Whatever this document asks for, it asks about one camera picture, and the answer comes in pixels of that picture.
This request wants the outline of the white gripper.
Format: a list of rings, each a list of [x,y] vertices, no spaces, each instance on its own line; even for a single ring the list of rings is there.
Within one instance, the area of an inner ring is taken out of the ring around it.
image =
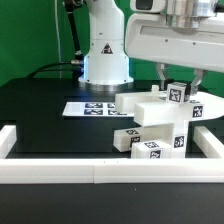
[[[125,49],[129,57],[159,62],[155,68],[162,90],[173,82],[168,64],[196,68],[185,89],[189,101],[206,70],[224,72],[224,15],[203,19],[194,30],[168,27],[164,15],[135,13],[127,23]]]

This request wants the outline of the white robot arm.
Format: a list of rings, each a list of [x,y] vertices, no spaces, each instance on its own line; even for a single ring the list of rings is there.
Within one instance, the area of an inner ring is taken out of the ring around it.
[[[224,73],[224,3],[220,0],[129,0],[134,13],[124,18],[114,0],[86,0],[90,16],[90,50],[81,81],[91,87],[131,83],[128,59],[164,67],[192,68],[188,93],[197,93],[208,71]]]

